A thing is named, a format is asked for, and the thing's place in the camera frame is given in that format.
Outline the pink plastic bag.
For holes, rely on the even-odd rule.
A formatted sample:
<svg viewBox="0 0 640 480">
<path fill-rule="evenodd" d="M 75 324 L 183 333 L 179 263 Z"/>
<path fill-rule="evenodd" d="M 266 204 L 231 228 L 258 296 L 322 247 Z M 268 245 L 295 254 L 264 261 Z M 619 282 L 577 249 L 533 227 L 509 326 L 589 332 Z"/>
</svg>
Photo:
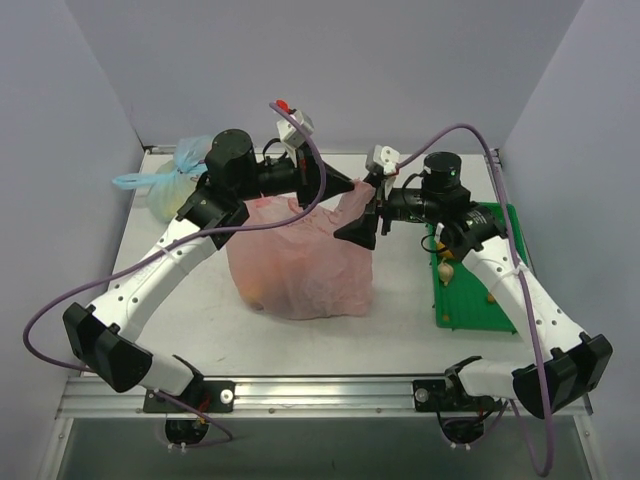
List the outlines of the pink plastic bag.
<svg viewBox="0 0 640 480">
<path fill-rule="evenodd" d="M 374 298 L 372 252 L 336 239 L 374 189 L 356 182 L 337 206 L 317 206 L 276 229 L 237 232 L 225 246 L 233 282 L 254 311 L 290 320 L 365 316 Z"/>
</svg>

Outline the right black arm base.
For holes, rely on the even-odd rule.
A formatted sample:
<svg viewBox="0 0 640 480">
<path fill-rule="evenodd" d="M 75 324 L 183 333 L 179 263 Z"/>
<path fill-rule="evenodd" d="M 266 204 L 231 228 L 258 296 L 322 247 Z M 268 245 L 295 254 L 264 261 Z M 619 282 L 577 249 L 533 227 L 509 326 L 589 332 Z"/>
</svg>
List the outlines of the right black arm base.
<svg viewBox="0 0 640 480">
<path fill-rule="evenodd" d="M 469 396 L 456 382 L 442 376 L 427 376 L 412 381 L 414 408 L 422 413 L 497 412 L 503 402 L 491 396 Z"/>
</svg>

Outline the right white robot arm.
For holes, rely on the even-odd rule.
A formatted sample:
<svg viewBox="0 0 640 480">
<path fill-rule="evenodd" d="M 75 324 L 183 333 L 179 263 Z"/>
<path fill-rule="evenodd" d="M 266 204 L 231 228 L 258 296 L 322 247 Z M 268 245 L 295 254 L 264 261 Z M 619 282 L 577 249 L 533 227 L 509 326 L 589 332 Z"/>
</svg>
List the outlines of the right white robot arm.
<svg viewBox="0 0 640 480">
<path fill-rule="evenodd" d="M 478 397 L 516 400 L 544 419 L 591 392 L 612 356 L 611 343 L 589 335 L 541 286 L 515 249 L 510 222 L 472 200 L 462 185 L 461 158 L 451 152 L 427 155 L 417 189 L 394 186 L 400 168 L 399 153 L 388 146 L 368 154 L 365 181 L 375 194 L 336 238 L 372 250 L 376 236 L 387 234 L 394 221 L 429 225 L 436 240 L 494 297 L 533 355 L 524 365 L 472 356 L 449 367 L 446 402 L 465 409 Z"/>
</svg>

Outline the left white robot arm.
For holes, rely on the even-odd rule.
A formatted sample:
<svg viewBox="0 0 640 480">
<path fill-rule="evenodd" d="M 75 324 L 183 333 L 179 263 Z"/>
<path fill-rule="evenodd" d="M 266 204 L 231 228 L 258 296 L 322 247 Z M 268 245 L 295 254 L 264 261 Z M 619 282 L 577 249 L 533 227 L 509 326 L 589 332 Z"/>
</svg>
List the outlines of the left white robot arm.
<svg viewBox="0 0 640 480">
<path fill-rule="evenodd" d="M 255 231 L 247 201 L 293 193 L 308 209 L 354 188 L 306 140 L 289 146 L 282 158 L 257 161 L 249 134 L 228 129 L 213 138 L 204 163 L 195 191 L 143 259 L 89 305 L 74 303 L 63 314 L 74 355 L 114 391 L 159 389 L 180 411 L 201 402 L 198 371 L 137 342 L 158 307 L 235 233 Z"/>
</svg>

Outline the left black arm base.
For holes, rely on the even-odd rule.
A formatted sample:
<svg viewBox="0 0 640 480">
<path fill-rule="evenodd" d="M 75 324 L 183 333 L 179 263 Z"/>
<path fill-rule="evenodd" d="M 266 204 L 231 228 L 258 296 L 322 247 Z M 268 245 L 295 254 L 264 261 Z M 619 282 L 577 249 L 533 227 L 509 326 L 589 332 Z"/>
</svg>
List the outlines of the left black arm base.
<svg viewBox="0 0 640 480">
<path fill-rule="evenodd" d="M 236 383 L 227 379 L 195 379 L 177 399 L 203 413 L 230 413 L 235 401 Z M 187 413 L 184 408 L 158 397 L 147 390 L 142 410 L 144 413 Z"/>
</svg>

